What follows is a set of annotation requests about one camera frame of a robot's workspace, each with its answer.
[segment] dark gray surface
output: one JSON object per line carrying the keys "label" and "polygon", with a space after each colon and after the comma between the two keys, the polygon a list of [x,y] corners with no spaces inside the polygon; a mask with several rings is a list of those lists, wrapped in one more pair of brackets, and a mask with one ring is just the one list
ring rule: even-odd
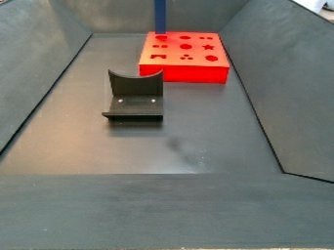
{"label": "dark gray surface", "polygon": [[89,32],[57,1],[0,8],[0,150],[76,55]]}
{"label": "dark gray surface", "polygon": [[251,0],[221,30],[287,173],[334,181],[334,25],[287,0]]}
{"label": "dark gray surface", "polygon": [[[153,30],[152,0],[61,0],[94,33]],[[167,0],[167,29],[217,32],[248,0]]]}
{"label": "dark gray surface", "polygon": [[1,155],[0,174],[279,173],[233,69],[227,85],[164,84],[161,126],[110,126],[106,70],[138,75],[142,40],[89,39]]}
{"label": "dark gray surface", "polygon": [[2,176],[0,201],[5,249],[334,248],[334,186],[289,175]]}

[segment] circular hole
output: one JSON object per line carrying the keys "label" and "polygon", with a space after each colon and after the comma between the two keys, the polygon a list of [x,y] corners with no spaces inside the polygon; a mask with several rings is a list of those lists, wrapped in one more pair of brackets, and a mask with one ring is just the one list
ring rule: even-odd
{"label": "circular hole", "polygon": [[180,45],[180,48],[184,49],[184,50],[188,50],[191,49],[193,46],[191,44],[181,44]]}
{"label": "circular hole", "polygon": [[211,62],[217,61],[217,58],[215,56],[205,56],[204,58]]}
{"label": "circular hole", "polygon": [[165,40],[167,40],[167,35],[155,35],[155,38],[156,38],[159,41],[165,41]]}
{"label": "circular hole", "polygon": [[189,39],[192,39],[191,36],[188,36],[188,35],[181,35],[180,38],[181,38],[183,40],[189,40]]}

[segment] white surface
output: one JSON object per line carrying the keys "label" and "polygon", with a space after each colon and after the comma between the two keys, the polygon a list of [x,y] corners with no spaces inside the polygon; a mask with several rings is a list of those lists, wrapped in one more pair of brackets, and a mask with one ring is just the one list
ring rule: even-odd
{"label": "white surface", "polygon": [[296,3],[308,8],[312,12],[319,13],[327,0],[293,0]]}

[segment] l-shaped holder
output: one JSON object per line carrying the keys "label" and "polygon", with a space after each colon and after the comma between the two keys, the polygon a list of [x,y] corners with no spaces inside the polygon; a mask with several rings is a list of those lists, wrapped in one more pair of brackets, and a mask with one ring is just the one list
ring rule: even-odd
{"label": "l-shaped holder", "polygon": [[112,90],[109,111],[113,118],[163,119],[163,71],[145,77],[126,77],[108,70]]}

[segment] bin floor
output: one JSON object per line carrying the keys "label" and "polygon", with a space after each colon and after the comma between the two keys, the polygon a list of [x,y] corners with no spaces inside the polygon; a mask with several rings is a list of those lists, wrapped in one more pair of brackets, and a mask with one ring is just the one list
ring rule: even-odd
{"label": "bin floor", "polygon": [[88,41],[0,162],[0,174],[277,173],[233,69],[227,85],[164,83],[163,123],[116,123],[106,70],[138,75],[142,35]]}

